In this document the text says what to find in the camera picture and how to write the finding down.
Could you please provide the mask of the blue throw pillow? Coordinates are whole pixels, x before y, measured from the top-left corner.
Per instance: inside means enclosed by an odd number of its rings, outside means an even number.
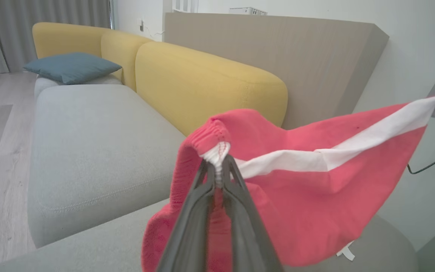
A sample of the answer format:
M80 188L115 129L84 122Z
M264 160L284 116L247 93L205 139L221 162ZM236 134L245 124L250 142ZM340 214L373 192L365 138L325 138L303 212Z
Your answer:
M72 52L43 57L23 68L64 85L75 85L112 74L122 66L92 54Z

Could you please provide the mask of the red shorts white stripe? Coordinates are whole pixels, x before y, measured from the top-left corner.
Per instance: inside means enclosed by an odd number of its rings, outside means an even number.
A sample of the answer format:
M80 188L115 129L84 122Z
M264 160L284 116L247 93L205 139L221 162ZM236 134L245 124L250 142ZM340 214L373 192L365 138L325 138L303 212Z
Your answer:
M256 110L210 117L181 144L169 203L148 222L141 266L156 272L200 167L215 168L207 272L233 272L222 165L231 155L283 266L321 262L359 238L390 196L435 110L435 96L292 130Z

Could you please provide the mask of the white slatted box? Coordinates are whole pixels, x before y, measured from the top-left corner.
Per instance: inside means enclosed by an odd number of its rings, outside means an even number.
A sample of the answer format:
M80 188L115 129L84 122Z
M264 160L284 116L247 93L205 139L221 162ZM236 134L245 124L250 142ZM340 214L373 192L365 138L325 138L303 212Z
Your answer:
M229 8L229 14L251 14L251 15L267 15L268 12L259 10L253 7Z

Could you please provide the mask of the wide yellow sofa backrest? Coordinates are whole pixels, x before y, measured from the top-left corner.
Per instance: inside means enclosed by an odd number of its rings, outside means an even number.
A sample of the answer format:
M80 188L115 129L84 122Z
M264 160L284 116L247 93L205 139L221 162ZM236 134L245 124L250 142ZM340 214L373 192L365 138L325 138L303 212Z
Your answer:
M135 81L136 93L185 136L209 117L242 108L280 127L288 105L287 87L274 74L164 42L138 49Z

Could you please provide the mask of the long yellow sofa backrest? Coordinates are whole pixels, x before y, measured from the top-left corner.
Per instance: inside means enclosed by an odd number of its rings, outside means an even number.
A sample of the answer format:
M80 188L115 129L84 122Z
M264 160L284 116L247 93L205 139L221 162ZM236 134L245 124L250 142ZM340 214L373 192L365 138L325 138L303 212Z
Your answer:
M102 35L110 29L64 23L40 22L32 28L32 36L38 59L83 52L101 56Z

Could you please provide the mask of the white window frame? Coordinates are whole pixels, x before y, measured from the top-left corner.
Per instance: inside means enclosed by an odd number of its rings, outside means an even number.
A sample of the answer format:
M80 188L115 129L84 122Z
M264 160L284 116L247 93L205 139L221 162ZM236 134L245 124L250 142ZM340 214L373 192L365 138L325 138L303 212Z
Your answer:
M172 12L198 13L200 0L172 0Z

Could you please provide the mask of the small grey sofa seat cushion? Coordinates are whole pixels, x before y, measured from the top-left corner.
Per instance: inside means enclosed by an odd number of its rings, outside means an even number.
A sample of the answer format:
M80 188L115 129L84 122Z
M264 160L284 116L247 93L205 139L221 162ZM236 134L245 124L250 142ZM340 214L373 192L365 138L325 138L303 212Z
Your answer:
M122 85L122 82L114 75L109 74L96 79L92 79L83 83L79 83L76 85L101 85L101 84L109 84L109 85ZM39 94L46 90L47 88L57 87L57 86L73 86L73 84L66 85L61 82L47 79L40 75L37 76L34 87L34 98L37 100Z

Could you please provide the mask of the beige wall panel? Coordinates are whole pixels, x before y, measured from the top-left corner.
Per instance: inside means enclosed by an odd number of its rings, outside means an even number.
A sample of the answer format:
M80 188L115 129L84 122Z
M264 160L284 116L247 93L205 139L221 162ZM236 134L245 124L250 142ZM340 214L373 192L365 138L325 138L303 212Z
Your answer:
M288 88L283 128L351 114L389 41L373 23L167 13L164 41L248 64Z

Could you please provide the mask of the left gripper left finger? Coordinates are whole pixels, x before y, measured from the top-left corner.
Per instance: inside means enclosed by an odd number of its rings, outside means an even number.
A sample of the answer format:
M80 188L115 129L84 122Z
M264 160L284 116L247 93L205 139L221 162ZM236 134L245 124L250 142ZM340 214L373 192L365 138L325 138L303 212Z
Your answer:
M207 272L215 168L202 160L156 272Z

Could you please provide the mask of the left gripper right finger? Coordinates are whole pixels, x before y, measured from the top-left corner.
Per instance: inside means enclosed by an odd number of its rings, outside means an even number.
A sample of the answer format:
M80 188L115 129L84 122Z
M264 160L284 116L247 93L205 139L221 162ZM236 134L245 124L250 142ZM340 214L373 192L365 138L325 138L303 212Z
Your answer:
M222 165L223 206L231 220L233 272L284 272L235 159Z

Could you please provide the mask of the narrow yellow sofa backrest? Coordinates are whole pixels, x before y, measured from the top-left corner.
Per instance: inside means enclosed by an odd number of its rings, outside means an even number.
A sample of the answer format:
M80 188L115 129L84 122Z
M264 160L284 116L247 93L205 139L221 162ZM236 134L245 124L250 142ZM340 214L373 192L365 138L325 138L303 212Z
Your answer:
M136 91L135 59L139 48L154 40L130 33L108 30L100 42L101 57L121 66L112 73L123 85Z

